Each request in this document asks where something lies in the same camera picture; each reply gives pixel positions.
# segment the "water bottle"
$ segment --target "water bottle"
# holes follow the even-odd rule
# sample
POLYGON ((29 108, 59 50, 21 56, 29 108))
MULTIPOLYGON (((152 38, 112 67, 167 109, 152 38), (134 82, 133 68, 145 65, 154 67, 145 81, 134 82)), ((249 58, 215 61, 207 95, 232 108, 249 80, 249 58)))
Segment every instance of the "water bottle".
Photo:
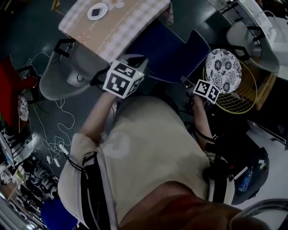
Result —
POLYGON ((240 187, 238 188, 239 191, 246 192, 246 190, 247 190, 247 188, 248 188, 248 186, 250 184, 252 174, 253 174, 253 167, 250 170, 248 169, 246 171, 245 178, 242 181, 240 187))

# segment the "coaster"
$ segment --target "coaster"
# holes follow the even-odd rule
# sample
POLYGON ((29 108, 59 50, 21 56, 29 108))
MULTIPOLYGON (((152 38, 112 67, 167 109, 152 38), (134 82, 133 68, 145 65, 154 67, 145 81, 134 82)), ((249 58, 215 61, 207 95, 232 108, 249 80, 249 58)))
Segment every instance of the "coaster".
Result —
POLYGON ((214 84, 220 93, 235 91, 242 78, 239 60, 225 49, 213 50, 206 59, 206 79, 214 84))
POLYGON ((107 12, 108 6, 105 3, 97 3, 88 10, 87 17, 92 21, 96 21, 103 18, 107 12))

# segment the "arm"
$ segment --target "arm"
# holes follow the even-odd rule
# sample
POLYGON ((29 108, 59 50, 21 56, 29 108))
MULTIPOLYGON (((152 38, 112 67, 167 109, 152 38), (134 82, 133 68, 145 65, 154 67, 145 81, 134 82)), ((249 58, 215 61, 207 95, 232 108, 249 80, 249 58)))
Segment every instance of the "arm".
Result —
MULTIPOLYGON (((206 112, 205 112, 204 105, 203 105, 203 100, 198 95, 194 95, 193 99, 194 99, 194 105, 192 107, 192 111, 194 114, 195 126, 203 135, 205 135, 206 137, 212 138, 212 134, 209 128, 209 123, 208 123, 206 112)), ((205 150, 205 145, 207 143, 211 143, 208 140, 199 136, 197 132, 196 132, 196 139, 197 139, 197 143, 199 144, 202 150, 205 150)))
POLYGON ((115 95, 104 92, 83 124, 80 133, 99 144, 101 133, 104 130, 108 114, 115 99, 115 95))

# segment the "black and white patterned plate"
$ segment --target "black and white patterned plate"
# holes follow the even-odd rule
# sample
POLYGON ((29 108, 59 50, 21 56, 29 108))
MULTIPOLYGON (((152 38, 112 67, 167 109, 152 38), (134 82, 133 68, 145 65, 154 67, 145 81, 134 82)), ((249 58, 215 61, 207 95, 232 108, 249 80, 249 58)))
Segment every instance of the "black and white patterned plate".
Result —
POLYGON ((206 59, 207 81, 213 83, 220 93, 235 91, 242 78, 239 60, 225 49, 213 50, 206 59))
POLYGON ((24 96, 19 95, 18 97, 18 115, 22 121, 28 121, 29 109, 28 103, 24 96))

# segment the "beige t-shirt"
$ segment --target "beige t-shirt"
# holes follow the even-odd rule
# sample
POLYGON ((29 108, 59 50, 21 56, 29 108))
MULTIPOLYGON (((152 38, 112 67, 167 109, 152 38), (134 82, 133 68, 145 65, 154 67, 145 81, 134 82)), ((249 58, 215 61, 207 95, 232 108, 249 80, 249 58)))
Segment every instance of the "beige t-shirt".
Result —
MULTIPOLYGON (((104 155, 118 224, 139 201, 168 181, 180 182, 206 199, 208 185, 202 173, 209 160, 180 117, 155 97, 132 97, 124 103, 107 141, 96 147, 89 138, 75 134, 71 147, 71 155, 79 161, 95 149, 104 155)), ((79 186, 71 178, 75 173, 67 162, 58 188, 66 209, 79 218, 80 204, 73 200, 79 194, 71 188, 79 186)))

